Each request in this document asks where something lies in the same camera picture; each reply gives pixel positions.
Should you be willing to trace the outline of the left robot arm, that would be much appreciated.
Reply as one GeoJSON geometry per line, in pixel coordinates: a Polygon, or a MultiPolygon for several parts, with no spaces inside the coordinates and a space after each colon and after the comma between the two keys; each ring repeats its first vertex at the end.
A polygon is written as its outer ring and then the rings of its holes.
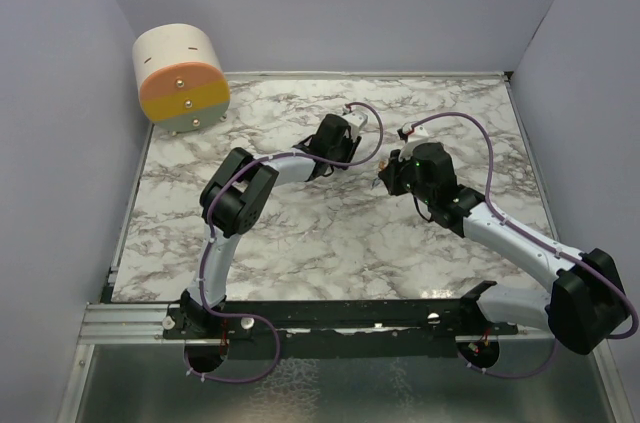
{"type": "Polygon", "coordinates": [[[257,222],[274,188],[313,181],[352,162],[367,116],[329,114],[316,132],[281,157],[255,157],[242,148],[224,159],[200,195],[207,225],[196,276],[180,297],[186,325],[206,338],[220,328],[220,304],[242,235],[257,222]]]}

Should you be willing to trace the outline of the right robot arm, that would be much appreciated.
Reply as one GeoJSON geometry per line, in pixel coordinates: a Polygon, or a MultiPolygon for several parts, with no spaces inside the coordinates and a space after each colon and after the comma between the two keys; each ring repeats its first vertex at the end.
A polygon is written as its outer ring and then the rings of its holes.
{"type": "Polygon", "coordinates": [[[550,331],[567,349],[589,354],[631,315],[613,258],[582,252],[533,231],[480,192],[458,183],[440,143],[409,143],[389,155],[378,173],[392,196],[409,194],[434,222],[496,252],[524,270],[541,290],[491,283],[459,310],[461,326],[481,334],[509,322],[550,331]]]}

